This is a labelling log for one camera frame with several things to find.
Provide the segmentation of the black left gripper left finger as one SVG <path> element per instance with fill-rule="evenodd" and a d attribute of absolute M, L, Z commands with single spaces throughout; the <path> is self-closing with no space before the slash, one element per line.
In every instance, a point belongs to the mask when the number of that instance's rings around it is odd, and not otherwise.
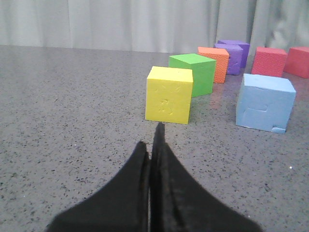
<path fill-rule="evenodd" d="M 144 142 L 103 188 L 62 212 L 49 232 L 146 232 L 150 161 Z"/>

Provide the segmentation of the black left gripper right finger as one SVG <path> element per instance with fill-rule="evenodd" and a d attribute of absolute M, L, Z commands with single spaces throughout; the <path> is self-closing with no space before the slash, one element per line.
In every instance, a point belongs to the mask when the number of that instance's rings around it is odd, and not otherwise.
<path fill-rule="evenodd" d="M 158 123 L 151 160 L 151 231 L 260 232 L 254 221 L 208 193 L 182 166 Z"/>

